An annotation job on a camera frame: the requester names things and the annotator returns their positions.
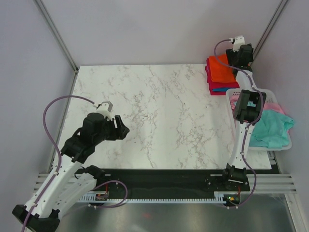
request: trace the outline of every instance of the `white marble surface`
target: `white marble surface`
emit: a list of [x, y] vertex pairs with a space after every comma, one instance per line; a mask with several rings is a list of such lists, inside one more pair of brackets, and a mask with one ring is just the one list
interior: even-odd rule
[[[225, 96], [211, 96], [205, 65], [82, 66], [74, 95], [111, 101], [112, 115], [130, 128], [126, 139], [105, 141], [84, 166], [101, 168], [221, 169], [233, 149]], [[59, 146], [95, 111], [72, 99]], [[249, 151], [255, 169], [270, 169], [266, 152]]]

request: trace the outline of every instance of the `teal towel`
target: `teal towel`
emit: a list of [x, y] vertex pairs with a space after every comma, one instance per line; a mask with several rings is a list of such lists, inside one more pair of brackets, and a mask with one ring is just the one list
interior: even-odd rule
[[273, 110], [264, 110], [256, 123], [249, 146], [282, 148], [289, 144], [288, 130], [294, 120]]
[[214, 92], [227, 92], [230, 88], [225, 87], [225, 88], [213, 88], [212, 90]]

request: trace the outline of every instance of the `gray wall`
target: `gray wall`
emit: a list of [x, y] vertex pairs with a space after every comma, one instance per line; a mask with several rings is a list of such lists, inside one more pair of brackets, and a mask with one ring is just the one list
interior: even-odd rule
[[309, 1], [292, 0], [253, 64], [259, 87], [269, 88], [295, 119], [293, 147], [277, 152], [283, 171], [295, 179], [309, 217]]
[[43, 1], [78, 65], [205, 63], [219, 40], [257, 44], [280, 2]]
[[[30, 198], [51, 151], [42, 113], [69, 93], [74, 75], [32, 0], [1, 1], [0, 31], [0, 225], [16, 232], [12, 209]], [[48, 113], [53, 135], [63, 109]]]

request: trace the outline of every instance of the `white plastic basket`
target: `white plastic basket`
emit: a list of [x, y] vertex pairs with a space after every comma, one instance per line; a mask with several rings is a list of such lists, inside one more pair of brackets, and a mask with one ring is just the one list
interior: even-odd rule
[[[266, 93], [266, 103], [278, 103], [277, 99], [275, 97], [275, 94], [268, 90], [268, 89], [259, 89], [261, 92]], [[236, 134], [236, 128], [235, 128], [235, 122], [233, 118], [233, 112], [231, 109], [231, 103], [230, 103], [230, 98], [233, 95], [239, 96], [241, 92], [240, 88], [231, 88], [228, 91], [226, 91], [226, 102], [227, 102], [227, 107], [228, 107], [228, 116], [231, 120], [231, 125], [232, 125], [232, 130], [233, 130], [233, 135], [235, 136]], [[288, 139], [289, 139], [289, 144], [287, 146], [283, 146], [281, 149], [275, 149], [275, 148], [267, 148], [267, 147], [255, 147], [255, 146], [250, 146], [249, 150], [260, 150], [260, 151], [281, 151], [281, 150], [288, 150], [292, 147], [292, 141], [290, 138], [290, 135], [288, 134]]]

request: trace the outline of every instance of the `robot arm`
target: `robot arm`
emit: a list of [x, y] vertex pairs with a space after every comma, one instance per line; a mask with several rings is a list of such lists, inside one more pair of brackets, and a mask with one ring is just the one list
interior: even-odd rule
[[70, 207], [84, 194], [97, 185], [97, 179], [104, 175], [100, 168], [90, 166], [80, 179], [67, 190], [65, 185], [72, 175], [81, 167], [87, 158], [94, 153], [95, 146], [104, 140], [123, 140], [129, 129], [123, 124], [120, 116], [110, 116], [112, 104], [103, 102], [96, 113], [90, 113], [83, 121], [83, 126], [69, 138], [61, 149], [61, 166], [57, 166], [48, 175], [37, 193], [25, 205], [17, 205], [13, 215], [24, 223], [27, 214], [33, 207], [26, 227], [35, 232], [56, 231], [60, 219]]
[[252, 78], [252, 69], [249, 63], [253, 61], [253, 48], [251, 44], [245, 44], [243, 36], [230, 39], [233, 49], [227, 49], [226, 55], [229, 67], [234, 68], [233, 74], [239, 84], [239, 95], [233, 118], [235, 120], [236, 135], [232, 155], [224, 169], [224, 180], [229, 184], [247, 182], [246, 159], [249, 142], [263, 110], [263, 102], [266, 94], [261, 93]]

